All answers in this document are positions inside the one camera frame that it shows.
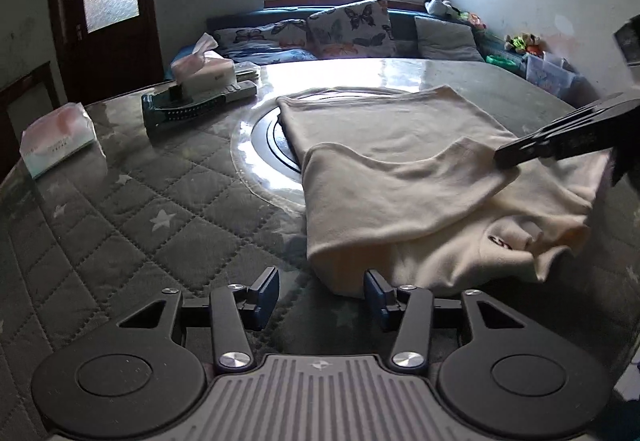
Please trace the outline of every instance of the brown wooden door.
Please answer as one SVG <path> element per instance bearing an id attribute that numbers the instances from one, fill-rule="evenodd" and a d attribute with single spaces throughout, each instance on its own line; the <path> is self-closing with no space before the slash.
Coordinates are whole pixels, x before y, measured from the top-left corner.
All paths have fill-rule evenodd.
<path id="1" fill-rule="evenodd" d="M 88 104 L 162 79 L 154 0 L 49 0 L 66 97 Z"/>

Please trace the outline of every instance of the silver screw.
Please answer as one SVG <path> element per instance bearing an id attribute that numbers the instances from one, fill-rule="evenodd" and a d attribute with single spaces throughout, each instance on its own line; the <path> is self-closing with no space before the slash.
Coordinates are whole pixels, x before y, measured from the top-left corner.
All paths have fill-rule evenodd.
<path id="1" fill-rule="evenodd" d="M 414 353 L 413 351 L 404 351 L 402 353 L 396 353 L 391 361 L 398 367 L 418 367 L 424 363 L 424 357 L 421 354 Z"/>
<path id="2" fill-rule="evenodd" d="M 240 367 L 249 365 L 251 357 L 245 353 L 231 351 L 230 353 L 223 354 L 218 361 L 220 365 L 228 367 L 229 369 L 239 369 Z"/>

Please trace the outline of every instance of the table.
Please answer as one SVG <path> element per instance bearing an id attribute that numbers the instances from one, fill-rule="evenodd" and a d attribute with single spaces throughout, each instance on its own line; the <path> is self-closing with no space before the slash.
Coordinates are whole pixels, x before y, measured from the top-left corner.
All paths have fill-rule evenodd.
<path id="1" fill-rule="evenodd" d="M 168 286 L 206 296 L 277 265 L 279 303 L 267 328 L 249 334 L 258 360 L 274 352 L 388 352 L 394 335 L 378 330 L 363 302 L 334 296 L 315 279 L 303 216 L 247 188 L 230 141 L 252 106 L 279 94 L 444 83 L 520 136 L 571 109 L 483 63 L 290 63 L 262 68 L 258 100 L 153 140 L 142 124 L 140 92 L 93 104 L 87 110 L 100 146 L 35 182 L 18 163 L 0 188 L 0 439 L 44 435 L 30 398 L 31 374 L 44 357 Z M 483 289 L 585 348 L 617 377 L 638 338 L 640 209 L 626 181 L 598 201 L 588 246 L 577 259 L 562 258 L 546 283 L 500 280 Z M 433 338 L 434 368 L 455 341 L 446 332 Z M 189 331 L 188 348 L 209 361 L 207 331 Z"/>

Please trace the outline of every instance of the beige shirt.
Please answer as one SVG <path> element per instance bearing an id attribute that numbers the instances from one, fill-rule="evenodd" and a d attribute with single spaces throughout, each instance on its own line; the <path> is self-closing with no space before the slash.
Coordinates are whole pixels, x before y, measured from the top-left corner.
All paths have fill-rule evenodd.
<path id="1" fill-rule="evenodd" d="M 605 152 L 500 171 L 494 150 L 515 136 L 447 86 L 278 104 L 302 163 L 307 255 L 334 293 L 362 296 L 370 267 L 438 296 L 543 281 L 587 240 Z"/>

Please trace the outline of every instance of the green basket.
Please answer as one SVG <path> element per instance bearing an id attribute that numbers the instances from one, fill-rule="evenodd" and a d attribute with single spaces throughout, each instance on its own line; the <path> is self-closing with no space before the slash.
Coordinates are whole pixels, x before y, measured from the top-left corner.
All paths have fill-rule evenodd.
<path id="1" fill-rule="evenodd" d="M 484 59 L 488 64 L 493 64 L 494 66 L 501 67 L 502 69 L 507 69 L 512 73 L 517 73 L 520 67 L 513 60 L 509 60 L 508 58 L 503 58 L 498 55 L 487 55 Z"/>

